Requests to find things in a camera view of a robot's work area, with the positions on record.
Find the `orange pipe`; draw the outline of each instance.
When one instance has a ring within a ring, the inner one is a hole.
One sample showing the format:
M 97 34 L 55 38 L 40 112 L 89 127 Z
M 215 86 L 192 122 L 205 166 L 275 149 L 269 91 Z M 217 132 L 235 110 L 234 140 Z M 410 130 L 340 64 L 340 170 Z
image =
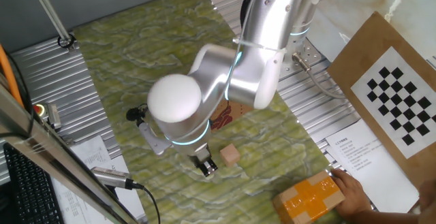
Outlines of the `orange pipe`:
M 12 96 L 15 100 L 24 108 L 24 104 L 21 99 L 20 91 L 18 90 L 18 85 L 15 80 L 14 72 L 12 71 L 11 65 L 9 63 L 9 59 L 6 56 L 5 50 L 0 44 L 0 64 L 5 73 L 5 77 L 9 82 L 9 89 L 11 90 Z

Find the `human hand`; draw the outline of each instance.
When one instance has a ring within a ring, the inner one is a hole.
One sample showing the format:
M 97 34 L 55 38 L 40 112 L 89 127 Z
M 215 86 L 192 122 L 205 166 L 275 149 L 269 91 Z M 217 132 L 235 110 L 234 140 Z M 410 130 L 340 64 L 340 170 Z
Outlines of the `human hand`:
M 367 195 L 358 180 L 342 170 L 332 170 L 332 179 L 345 196 L 345 200 L 336 206 L 337 212 L 345 220 L 354 222 L 356 216 L 364 211 L 372 211 Z
M 420 209 L 424 212 L 436 201 L 436 180 L 427 180 L 420 187 Z

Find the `small wooden cube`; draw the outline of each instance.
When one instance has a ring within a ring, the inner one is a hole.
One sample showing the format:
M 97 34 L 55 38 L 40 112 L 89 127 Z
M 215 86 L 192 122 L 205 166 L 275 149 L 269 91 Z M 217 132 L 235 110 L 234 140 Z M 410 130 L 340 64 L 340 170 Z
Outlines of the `small wooden cube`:
M 233 144 L 230 144 L 219 151 L 227 167 L 232 167 L 240 159 L 240 154 Z

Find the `checkerboard pattern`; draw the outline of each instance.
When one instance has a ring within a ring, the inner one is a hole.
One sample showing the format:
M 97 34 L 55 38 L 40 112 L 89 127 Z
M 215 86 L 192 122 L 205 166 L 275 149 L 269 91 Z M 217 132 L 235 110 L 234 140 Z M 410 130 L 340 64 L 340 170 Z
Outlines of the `checkerboard pattern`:
M 383 67 L 378 81 L 372 78 L 367 83 L 371 89 L 367 97 L 379 107 L 396 133 L 404 135 L 402 139 L 409 146 L 435 128 L 436 114 L 427 109 L 432 103 L 416 92 L 419 88 L 412 81 L 400 79 L 403 74 L 398 67 L 394 70 Z

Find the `aluminum rail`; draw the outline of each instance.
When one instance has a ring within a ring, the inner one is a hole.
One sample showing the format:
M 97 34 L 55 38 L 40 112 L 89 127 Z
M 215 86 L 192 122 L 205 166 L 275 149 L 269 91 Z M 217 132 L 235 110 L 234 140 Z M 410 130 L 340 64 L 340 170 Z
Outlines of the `aluminum rail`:
M 52 21 L 54 27 L 56 28 L 56 31 L 58 32 L 59 36 L 63 39 L 65 43 L 71 42 L 71 37 L 69 36 L 67 30 L 63 26 L 61 19 L 59 19 L 55 9 L 53 8 L 50 0 L 39 0 L 42 7 L 46 10 L 46 13 L 50 20 Z
M 0 133 L 26 135 L 30 114 L 2 86 L 0 101 Z M 138 223 L 46 123 L 34 121 L 30 138 L 9 136 L 4 139 L 113 223 Z

